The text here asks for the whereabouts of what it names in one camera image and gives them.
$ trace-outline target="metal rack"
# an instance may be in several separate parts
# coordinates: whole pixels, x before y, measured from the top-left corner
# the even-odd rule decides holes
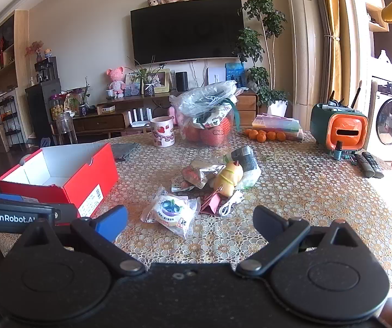
[[[6,109],[7,111],[10,111],[9,115],[6,116],[2,116],[6,113]],[[12,147],[13,145],[13,140],[12,137],[17,137],[18,139],[18,144],[19,146],[22,148],[22,144],[24,144],[24,146],[26,146],[25,142],[24,142],[24,137],[22,136],[22,131],[21,131],[21,126],[20,126],[20,122],[18,119],[18,111],[16,109],[16,105],[15,105],[15,97],[14,96],[7,96],[6,98],[3,97],[3,99],[0,101],[0,119],[3,123],[3,128],[6,134],[6,137],[10,137],[10,147]],[[14,129],[9,130],[9,125],[8,125],[8,120],[13,120],[13,125],[14,125]]]

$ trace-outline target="remote control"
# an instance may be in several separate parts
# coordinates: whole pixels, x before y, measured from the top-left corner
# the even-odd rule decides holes
[[[364,175],[369,179],[375,175],[375,171],[361,154],[356,154],[357,164],[363,169]]]
[[[377,179],[382,179],[385,177],[385,175],[383,174],[383,169],[381,168],[380,165],[378,165],[377,161],[374,159],[374,157],[370,153],[363,152],[363,153],[361,153],[361,155],[363,155],[365,157],[367,162],[374,169],[374,171],[375,171],[374,177],[376,177]]]

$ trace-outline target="floral tablecloth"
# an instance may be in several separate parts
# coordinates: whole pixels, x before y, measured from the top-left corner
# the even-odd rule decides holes
[[[284,218],[299,216],[312,225],[327,226],[344,218],[378,258],[392,283],[392,211],[358,167],[335,161],[307,132],[303,142],[249,141],[234,133],[230,144],[217,149],[191,148],[181,141],[168,148],[153,146],[149,134],[110,139],[110,143],[138,142],[141,147],[127,162],[118,162],[119,180],[96,215],[118,204],[126,205],[129,222],[116,245],[147,266],[152,262],[213,263],[235,266],[266,245],[252,225],[256,205],[264,205]],[[158,187],[170,190],[170,180],[196,157],[223,155],[244,145],[252,146],[262,174],[245,191],[245,200],[226,218],[198,215],[194,236],[184,240],[159,223],[143,223],[141,212]],[[391,167],[381,162],[384,169]],[[199,196],[206,191],[191,191]],[[17,236],[0,233],[6,254]]]

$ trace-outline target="white flower pot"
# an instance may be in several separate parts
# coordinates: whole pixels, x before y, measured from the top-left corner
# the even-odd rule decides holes
[[[287,110],[287,101],[275,101],[267,108],[269,115],[284,117]]]

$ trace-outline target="coffee machine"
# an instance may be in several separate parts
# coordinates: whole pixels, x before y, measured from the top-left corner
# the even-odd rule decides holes
[[[57,74],[56,57],[45,58],[35,64],[38,73],[38,84],[26,89],[29,104],[30,119],[37,141],[50,138],[51,145],[55,145],[56,138],[51,130],[50,96],[61,93],[61,83]]]
[[[38,73],[36,79],[38,84],[44,81],[59,79],[57,75],[56,57],[45,58],[35,64],[35,71]]]

